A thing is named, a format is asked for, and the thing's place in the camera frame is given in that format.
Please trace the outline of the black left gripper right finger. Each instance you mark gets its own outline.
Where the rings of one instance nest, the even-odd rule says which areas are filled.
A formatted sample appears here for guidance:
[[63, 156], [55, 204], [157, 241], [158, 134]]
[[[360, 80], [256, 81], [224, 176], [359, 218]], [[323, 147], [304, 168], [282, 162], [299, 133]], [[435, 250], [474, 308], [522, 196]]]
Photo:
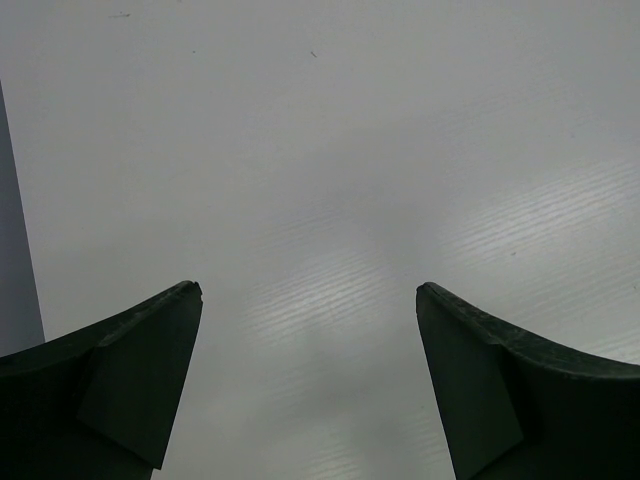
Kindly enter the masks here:
[[427, 282], [416, 314], [458, 479], [636, 479], [639, 368], [496, 318]]

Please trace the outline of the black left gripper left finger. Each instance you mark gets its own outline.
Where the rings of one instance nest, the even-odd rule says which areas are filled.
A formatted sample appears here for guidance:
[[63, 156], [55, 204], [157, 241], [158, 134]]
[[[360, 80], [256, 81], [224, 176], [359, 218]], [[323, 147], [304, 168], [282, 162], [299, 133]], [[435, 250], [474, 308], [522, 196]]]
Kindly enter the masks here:
[[161, 469], [203, 308], [182, 281], [1, 359], [4, 479], [149, 479]]

